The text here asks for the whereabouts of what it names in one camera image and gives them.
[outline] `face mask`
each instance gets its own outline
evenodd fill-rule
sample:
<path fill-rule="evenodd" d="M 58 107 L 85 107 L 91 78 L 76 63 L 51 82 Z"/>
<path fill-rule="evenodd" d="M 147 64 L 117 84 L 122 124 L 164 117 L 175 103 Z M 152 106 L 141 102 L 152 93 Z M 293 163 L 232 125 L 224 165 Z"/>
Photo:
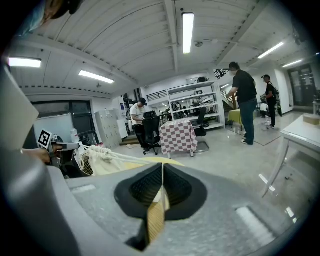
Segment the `face mask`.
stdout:
<path fill-rule="evenodd" d="M 45 6 L 46 1 L 42 0 L 33 10 L 32 12 L 26 17 L 25 21 L 18 29 L 16 35 L 23 37 L 28 32 L 35 30 L 41 25 L 41 21 L 45 15 Z"/>

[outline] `table leg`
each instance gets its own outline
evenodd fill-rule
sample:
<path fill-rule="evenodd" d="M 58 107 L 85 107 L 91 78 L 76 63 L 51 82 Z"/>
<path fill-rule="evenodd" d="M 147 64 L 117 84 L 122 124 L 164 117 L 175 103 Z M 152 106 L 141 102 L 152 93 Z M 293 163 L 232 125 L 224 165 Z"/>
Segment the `table leg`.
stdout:
<path fill-rule="evenodd" d="M 288 153 L 288 148 L 289 148 L 289 140 L 286 138 L 283 138 L 283 142 L 281 145 L 281 151 L 278 157 L 278 160 L 275 164 L 275 167 L 273 169 L 273 172 L 271 174 L 271 177 L 269 178 L 267 184 L 265 185 L 264 189 L 261 192 L 261 196 L 264 197 L 266 195 L 266 193 L 268 192 L 269 188 L 273 185 L 273 183 L 275 182 L 280 169 L 285 161 L 286 155 Z"/>

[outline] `sneaker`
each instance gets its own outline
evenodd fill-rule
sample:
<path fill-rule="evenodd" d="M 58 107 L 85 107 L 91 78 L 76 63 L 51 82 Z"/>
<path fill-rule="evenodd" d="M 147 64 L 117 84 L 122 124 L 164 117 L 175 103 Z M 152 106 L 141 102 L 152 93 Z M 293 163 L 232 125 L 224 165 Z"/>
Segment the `sneaker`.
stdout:
<path fill-rule="evenodd" d="M 247 144 L 247 145 L 253 145 L 253 144 L 248 144 L 247 141 L 245 139 L 241 140 L 241 143 L 243 144 Z"/>

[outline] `gray cabinet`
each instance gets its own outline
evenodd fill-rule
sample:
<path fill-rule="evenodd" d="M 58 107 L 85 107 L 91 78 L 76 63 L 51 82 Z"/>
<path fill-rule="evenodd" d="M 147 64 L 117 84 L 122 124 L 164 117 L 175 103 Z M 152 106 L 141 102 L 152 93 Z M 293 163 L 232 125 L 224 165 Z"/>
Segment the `gray cabinet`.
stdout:
<path fill-rule="evenodd" d="M 111 150 L 119 147 L 122 140 L 117 123 L 117 114 L 112 110 L 101 110 L 95 113 L 95 119 L 104 147 Z"/>

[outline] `checkered cloth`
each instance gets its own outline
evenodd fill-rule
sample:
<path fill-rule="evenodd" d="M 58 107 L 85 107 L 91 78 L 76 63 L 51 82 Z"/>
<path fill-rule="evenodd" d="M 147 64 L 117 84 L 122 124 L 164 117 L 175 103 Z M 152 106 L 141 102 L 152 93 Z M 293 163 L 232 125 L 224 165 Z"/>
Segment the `checkered cloth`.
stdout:
<path fill-rule="evenodd" d="M 187 119 L 166 122 L 160 127 L 162 153 L 192 151 L 197 149 L 195 130 Z"/>

